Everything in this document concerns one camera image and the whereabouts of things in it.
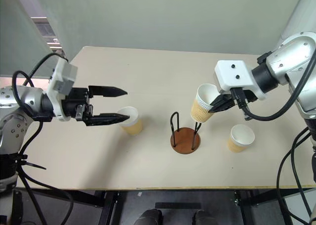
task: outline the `paper cup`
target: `paper cup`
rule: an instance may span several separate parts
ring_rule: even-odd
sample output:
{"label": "paper cup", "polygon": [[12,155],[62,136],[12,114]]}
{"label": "paper cup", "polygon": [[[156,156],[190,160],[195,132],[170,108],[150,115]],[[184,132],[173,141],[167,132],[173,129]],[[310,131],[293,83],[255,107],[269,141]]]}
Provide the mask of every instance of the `paper cup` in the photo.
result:
{"label": "paper cup", "polygon": [[191,108],[192,119],[198,123],[207,121],[213,115],[213,113],[208,112],[212,108],[210,103],[218,95],[220,94],[217,91],[217,87],[213,84],[202,84],[199,86]]}
{"label": "paper cup", "polygon": [[119,123],[119,125],[130,135],[137,135],[143,129],[142,121],[139,119],[138,110],[127,106],[118,111],[118,114],[129,115],[129,119]]}
{"label": "paper cup", "polygon": [[253,130],[246,125],[235,125],[232,127],[228,139],[228,148],[232,152],[241,152],[249,147],[255,140]]}

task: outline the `metal table frame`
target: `metal table frame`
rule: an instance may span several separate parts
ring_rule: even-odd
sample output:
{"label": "metal table frame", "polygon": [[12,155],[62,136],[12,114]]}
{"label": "metal table frame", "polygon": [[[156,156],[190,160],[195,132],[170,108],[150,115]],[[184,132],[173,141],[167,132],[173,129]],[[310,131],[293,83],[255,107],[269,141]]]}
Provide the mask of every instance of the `metal table frame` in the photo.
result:
{"label": "metal table frame", "polygon": [[[244,225],[254,225],[251,207],[257,206],[262,203],[272,202],[277,200],[277,190],[271,189],[264,193],[259,193],[258,189],[212,189],[214,191],[234,191],[235,204],[240,207],[242,220]],[[121,211],[124,205],[127,191],[105,191],[96,190],[94,195],[79,191],[79,190],[66,190],[72,195],[75,203],[84,205],[103,207],[99,225],[119,224]],[[206,189],[192,189],[189,191],[206,191]],[[51,198],[68,200],[67,197],[62,196],[55,191],[49,189],[33,189],[35,194],[48,196]],[[288,196],[299,193],[298,189],[281,189],[282,196]],[[286,225],[293,225],[291,217],[281,209],[284,223]]]}

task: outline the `table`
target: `table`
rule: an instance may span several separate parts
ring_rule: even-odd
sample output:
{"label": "table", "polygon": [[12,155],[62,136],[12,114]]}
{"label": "table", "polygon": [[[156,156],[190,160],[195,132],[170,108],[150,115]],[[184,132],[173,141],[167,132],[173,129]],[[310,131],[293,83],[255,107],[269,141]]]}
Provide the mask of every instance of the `table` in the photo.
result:
{"label": "table", "polygon": [[[202,124],[201,144],[196,152],[178,154],[170,145],[171,114],[179,112],[180,127],[194,128],[191,105],[199,85],[214,83],[216,62],[241,59],[253,68],[257,66],[256,58],[245,54],[86,46],[71,62],[79,68],[75,87],[103,85],[126,90],[125,96],[91,99],[94,114],[134,106],[144,129],[139,135],[129,136],[119,125],[86,127],[74,119],[54,119],[44,124],[26,151],[29,162],[47,170],[24,167],[25,171],[62,189],[275,188],[281,159],[306,126],[295,106],[272,122],[246,122],[242,111],[233,107]],[[278,87],[267,100],[258,100],[249,107],[258,115],[271,115],[288,98],[287,86]],[[256,134],[254,145],[242,153],[232,153],[226,146],[230,129],[236,124],[246,124]],[[28,134],[36,128],[37,123],[33,123]],[[308,140],[295,151],[304,187],[315,186],[312,153]],[[284,165],[280,185],[296,187],[289,161]]]}

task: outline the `black shoe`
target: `black shoe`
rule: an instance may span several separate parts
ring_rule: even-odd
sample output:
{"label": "black shoe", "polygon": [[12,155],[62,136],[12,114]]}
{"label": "black shoe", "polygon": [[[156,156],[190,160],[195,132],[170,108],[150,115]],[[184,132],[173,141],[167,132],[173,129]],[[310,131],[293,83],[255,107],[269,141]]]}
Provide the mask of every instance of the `black shoe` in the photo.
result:
{"label": "black shoe", "polygon": [[192,218],[192,225],[218,225],[218,223],[209,212],[198,210]]}
{"label": "black shoe", "polygon": [[134,225],[162,225],[162,212],[158,209],[149,209],[143,212]]}

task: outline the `cup rim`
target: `cup rim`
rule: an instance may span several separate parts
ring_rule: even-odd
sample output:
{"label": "cup rim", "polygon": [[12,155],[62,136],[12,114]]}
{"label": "cup rim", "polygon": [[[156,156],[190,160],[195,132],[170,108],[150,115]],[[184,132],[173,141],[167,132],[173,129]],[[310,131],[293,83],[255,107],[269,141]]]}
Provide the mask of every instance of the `cup rim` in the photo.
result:
{"label": "cup rim", "polygon": [[129,119],[128,119],[128,120],[126,120],[126,121],[120,122],[119,125],[121,125],[122,127],[130,127],[130,126],[135,125],[135,124],[137,123],[138,119],[139,119],[138,110],[137,110],[135,107],[133,107],[133,106],[126,106],[126,107],[123,107],[123,108],[121,108],[120,110],[118,110],[117,113],[118,113],[118,114],[123,114],[123,115],[128,115],[128,113],[120,112],[120,111],[125,110],[125,109],[133,110],[134,113],[137,114],[137,116],[134,116],[134,119],[133,119],[131,122],[129,122],[129,123],[126,123],[126,121],[129,121]]}
{"label": "cup rim", "polygon": [[[233,134],[233,130],[236,129],[237,127],[243,127],[244,129],[247,129],[248,130],[248,135],[251,137],[247,142],[239,142],[237,141],[237,139],[234,137],[234,134]],[[231,129],[231,133],[230,133],[230,138],[232,139],[232,141],[237,144],[238,146],[240,147],[246,147],[246,146],[249,146],[250,144],[252,144],[256,138],[256,135],[254,133],[254,131],[252,130],[251,127],[247,126],[247,125],[243,125],[243,124],[238,124],[238,125],[234,125]]]}
{"label": "cup rim", "polygon": [[211,83],[204,83],[204,84],[201,84],[201,85],[197,88],[197,94],[196,94],[197,101],[198,101],[199,103],[205,104],[205,107],[207,106],[207,109],[211,109],[211,108],[212,108],[212,106],[210,105],[211,102],[210,102],[210,103],[205,102],[205,101],[201,98],[201,96],[200,96],[199,91],[200,91],[201,87],[203,87],[203,86],[210,86],[210,87],[212,87],[212,90],[216,90],[217,96],[220,95],[220,93],[218,92],[216,85],[211,84]]}

